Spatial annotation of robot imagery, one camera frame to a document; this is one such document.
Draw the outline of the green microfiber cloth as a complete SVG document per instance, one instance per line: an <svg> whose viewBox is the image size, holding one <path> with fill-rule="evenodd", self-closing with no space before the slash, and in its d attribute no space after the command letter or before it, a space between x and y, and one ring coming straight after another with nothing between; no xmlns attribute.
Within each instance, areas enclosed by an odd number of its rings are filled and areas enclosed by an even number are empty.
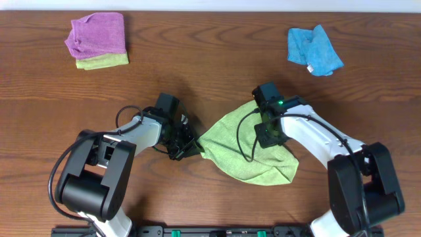
<svg viewBox="0 0 421 237"><path fill-rule="evenodd" d="M299 161L282 145L262 148L254 126L261 117L254 101L224 115L200 138L204 159L211 160L232 178L259 186L290 184Z"/></svg>

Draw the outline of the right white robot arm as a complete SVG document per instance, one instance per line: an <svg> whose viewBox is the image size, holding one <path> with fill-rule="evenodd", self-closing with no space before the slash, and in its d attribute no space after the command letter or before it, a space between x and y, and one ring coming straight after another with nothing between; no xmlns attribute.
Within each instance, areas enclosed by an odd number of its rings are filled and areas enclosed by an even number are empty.
<svg viewBox="0 0 421 237"><path fill-rule="evenodd" d="M304 234L383 236L381 223L405 210L388 148L340 132L303 98L285 98L272 82L257 86L252 95L262 118L254 127L256 143L268 148L295 140L328 172L330 209L313 220Z"/></svg>

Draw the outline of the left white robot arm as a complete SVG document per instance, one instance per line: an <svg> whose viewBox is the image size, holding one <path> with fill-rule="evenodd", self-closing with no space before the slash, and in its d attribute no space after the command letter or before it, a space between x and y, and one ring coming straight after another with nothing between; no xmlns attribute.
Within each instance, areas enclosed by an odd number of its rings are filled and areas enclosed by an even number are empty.
<svg viewBox="0 0 421 237"><path fill-rule="evenodd" d="M122 202L134 158L164 146L173 161L197 155L201 146L184 104L161 93L152 107L111 131L83 130L58 158L47 183L49 201L61 215L89 225L92 236L136 236Z"/></svg>

